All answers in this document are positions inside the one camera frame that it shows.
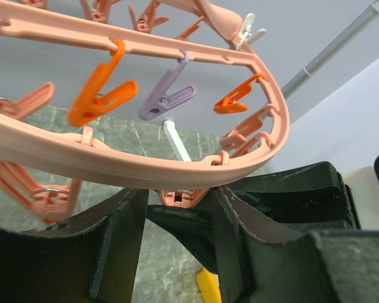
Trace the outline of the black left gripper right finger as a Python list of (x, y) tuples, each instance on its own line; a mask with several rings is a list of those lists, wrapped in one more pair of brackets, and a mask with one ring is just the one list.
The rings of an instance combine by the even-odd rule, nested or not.
[(300, 233), (212, 190), (223, 302), (379, 302), (379, 230)]

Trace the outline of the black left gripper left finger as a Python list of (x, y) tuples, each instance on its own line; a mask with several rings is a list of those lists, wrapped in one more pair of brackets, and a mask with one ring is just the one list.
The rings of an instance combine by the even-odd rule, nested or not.
[(147, 203), (126, 188), (44, 230), (0, 228), (0, 302), (130, 302)]

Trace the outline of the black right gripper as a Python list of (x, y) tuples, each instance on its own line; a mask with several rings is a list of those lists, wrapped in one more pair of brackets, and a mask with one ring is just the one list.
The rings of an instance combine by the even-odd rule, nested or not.
[[(358, 229), (351, 189), (330, 162), (245, 177), (227, 186), (239, 199), (284, 224)], [(212, 235), (212, 193), (194, 208), (150, 205), (147, 218), (172, 234), (209, 272), (217, 272)]]

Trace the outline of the pink round clip hanger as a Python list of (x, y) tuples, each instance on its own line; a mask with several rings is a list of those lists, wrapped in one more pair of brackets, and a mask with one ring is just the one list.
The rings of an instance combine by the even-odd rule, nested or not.
[[(26, 167), (112, 186), (175, 191), (208, 189), (237, 181), (266, 164), (289, 134), (289, 111), (275, 78), (254, 50), (221, 49), (184, 40), (115, 27), (94, 21), (0, 1), (0, 35), (106, 51), (117, 41), (129, 54), (245, 66), (259, 74), (268, 100), (224, 137), (233, 154), (222, 151), (199, 162), (165, 160), (123, 153), (99, 140), (80, 143), (76, 133), (52, 133), (0, 114), (0, 159)], [(262, 112), (273, 119), (269, 133), (260, 131)]]

